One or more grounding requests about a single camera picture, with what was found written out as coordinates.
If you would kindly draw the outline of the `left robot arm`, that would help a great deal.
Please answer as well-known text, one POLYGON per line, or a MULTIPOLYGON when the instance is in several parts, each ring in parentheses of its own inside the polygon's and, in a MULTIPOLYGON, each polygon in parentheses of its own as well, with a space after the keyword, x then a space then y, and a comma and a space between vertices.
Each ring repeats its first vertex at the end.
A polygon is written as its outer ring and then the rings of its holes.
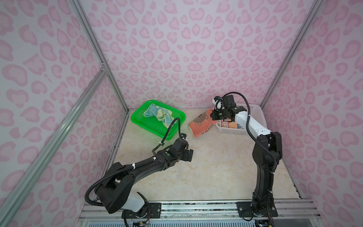
POLYGON ((144 216, 148 201, 141 193, 131 193, 134 184, 151 174, 171 168, 179 161, 191 162, 193 153, 184 138, 177 138, 172 145, 154 153, 151 158, 128 165, 119 162, 112 164, 93 188, 100 206, 106 208, 109 214, 129 210, 144 216))

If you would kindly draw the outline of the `green plastic basket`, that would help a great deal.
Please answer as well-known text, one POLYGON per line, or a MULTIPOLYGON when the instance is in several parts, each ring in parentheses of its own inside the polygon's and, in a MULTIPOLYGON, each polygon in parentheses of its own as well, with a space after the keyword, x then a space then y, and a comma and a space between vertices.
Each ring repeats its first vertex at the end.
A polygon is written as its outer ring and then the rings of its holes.
POLYGON ((160 121, 157 119, 156 114, 159 109, 169 112, 170 122, 175 118, 179 118, 182 125, 186 120, 186 114, 184 112, 156 100, 146 101, 131 115, 130 119, 139 127, 162 138, 168 127, 164 125, 164 120, 160 121))

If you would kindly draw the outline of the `light green towel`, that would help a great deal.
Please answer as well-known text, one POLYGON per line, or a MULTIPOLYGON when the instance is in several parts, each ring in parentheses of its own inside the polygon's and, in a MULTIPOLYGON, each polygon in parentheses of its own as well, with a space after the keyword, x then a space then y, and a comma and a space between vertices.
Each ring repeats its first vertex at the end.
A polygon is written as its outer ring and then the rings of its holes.
POLYGON ((143 113, 144 117, 155 117, 158 121, 160 121, 166 128, 170 126, 174 117, 172 116, 173 112, 171 110, 162 108, 155 104, 150 104, 147 110, 143 113))

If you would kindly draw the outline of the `red brown towel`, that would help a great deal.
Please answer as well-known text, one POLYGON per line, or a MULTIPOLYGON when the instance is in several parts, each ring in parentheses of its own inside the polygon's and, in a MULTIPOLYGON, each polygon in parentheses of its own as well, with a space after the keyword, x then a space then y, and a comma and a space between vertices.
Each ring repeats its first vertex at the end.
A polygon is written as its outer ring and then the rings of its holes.
POLYGON ((207 133, 214 125, 218 123, 218 120, 214 121, 211 118, 213 109, 208 109, 207 111, 198 115, 194 120, 189 123, 189 129, 192 132, 192 136, 197 138, 202 134, 207 133))

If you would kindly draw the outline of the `orange blue patterned towel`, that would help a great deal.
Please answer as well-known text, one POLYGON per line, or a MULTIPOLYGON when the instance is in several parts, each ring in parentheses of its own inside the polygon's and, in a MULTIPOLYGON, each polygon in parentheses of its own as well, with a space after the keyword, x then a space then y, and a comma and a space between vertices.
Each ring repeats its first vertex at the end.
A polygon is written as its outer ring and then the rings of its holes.
POLYGON ((230 128, 230 129, 239 129, 239 130, 243 130, 244 128, 239 125, 236 122, 232 122, 230 120, 224 121, 224 120, 220 120, 219 121, 219 126, 223 127, 223 128, 230 128))

